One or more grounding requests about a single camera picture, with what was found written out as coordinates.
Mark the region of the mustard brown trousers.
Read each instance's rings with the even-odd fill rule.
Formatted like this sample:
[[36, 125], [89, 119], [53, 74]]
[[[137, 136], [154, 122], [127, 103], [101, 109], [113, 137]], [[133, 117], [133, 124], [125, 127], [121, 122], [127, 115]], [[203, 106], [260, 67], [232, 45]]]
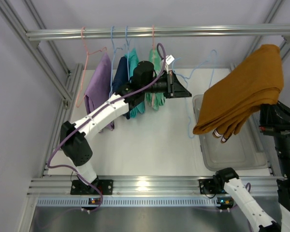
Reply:
[[264, 44], [204, 93], [193, 134], [211, 132], [227, 142], [261, 105], [277, 104], [283, 87], [280, 48]]

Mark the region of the light blue wire hanger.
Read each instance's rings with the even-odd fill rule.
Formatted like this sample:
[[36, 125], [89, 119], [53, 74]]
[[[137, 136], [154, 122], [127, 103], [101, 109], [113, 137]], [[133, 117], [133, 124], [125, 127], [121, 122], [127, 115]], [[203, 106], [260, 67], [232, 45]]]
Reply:
[[[195, 71], [199, 70], [203, 65], [208, 64], [208, 63], [213, 63], [214, 67], [212, 68], [212, 72], [211, 72], [211, 76], [210, 76], [210, 80], [209, 80], [209, 85], [208, 88], [211, 87], [212, 81], [213, 81], [213, 77], [214, 77], [214, 73], [215, 73], [215, 66], [217, 64], [217, 59], [218, 59], [218, 52], [217, 50], [213, 49], [210, 51], [207, 59], [205, 61], [203, 61], [202, 63], [198, 64], [196, 67], [194, 67], [189, 76], [184, 76], [180, 73], [178, 73], [175, 69], [175, 64], [180, 60], [181, 58], [176, 58], [172, 64], [171, 64], [171, 68], [172, 71], [174, 72], [174, 74], [176, 76], [179, 76], [183, 79], [184, 83], [186, 84], [186, 88], [189, 88], [189, 84], [195, 84], [197, 80], [200, 80], [201, 77], [200, 76], [196, 76], [194, 73]], [[191, 119], [191, 115], [190, 115], [190, 108], [189, 108], [189, 104], [188, 104], [188, 99], [185, 98], [185, 108], [186, 108], [186, 113], [188, 116], [188, 124], [187, 124], [187, 135], [188, 138], [193, 139], [195, 138], [195, 134], [192, 133], [192, 129], [191, 129], [191, 124], [192, 124], [192, 119]]]

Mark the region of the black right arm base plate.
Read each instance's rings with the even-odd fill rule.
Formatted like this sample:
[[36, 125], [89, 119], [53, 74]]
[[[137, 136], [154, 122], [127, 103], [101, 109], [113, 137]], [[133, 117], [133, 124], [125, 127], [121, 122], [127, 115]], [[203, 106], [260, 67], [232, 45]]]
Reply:
[[212, 178], [199, 179], [200, 194], [203, 195], [215, 195], [226, 194], [226, 191], [219, 188]]

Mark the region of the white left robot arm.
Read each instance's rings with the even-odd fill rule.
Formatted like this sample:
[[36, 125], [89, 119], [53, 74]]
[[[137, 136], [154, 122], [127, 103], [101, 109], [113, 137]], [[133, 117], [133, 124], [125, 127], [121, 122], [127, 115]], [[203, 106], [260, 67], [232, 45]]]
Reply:
[[62, 124], [60, 148], [86, 186], [96, 186], [99, 180], [90, 163], [93, 152], [88, 141], [116, 118], [143, 102], [147, 93], [161, 93], [167, 99], [192, 96], [174, 72], [163, 70], [157, 74], [153, 63], [141, 61], [133, 70], [132, 80], [124, 83], [100, 107], [74, 123], [66, 121]]

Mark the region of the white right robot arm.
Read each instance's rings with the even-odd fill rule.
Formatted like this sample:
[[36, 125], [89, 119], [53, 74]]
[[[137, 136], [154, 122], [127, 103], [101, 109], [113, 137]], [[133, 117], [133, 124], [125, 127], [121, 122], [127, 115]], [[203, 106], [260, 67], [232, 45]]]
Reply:
[[236, 202], [254, 232], [290, 232], [290, 108], [278, 102], [263, 104], [260, 109], [259, 130], [274, 139], [278, 165], [282, 176], [270, 182], [277, 184], [281, 222], [277, 223], [257, 203], [244, 186], [236, 171], [229, 167], [213, 175], [215, 188], [225, 191]]

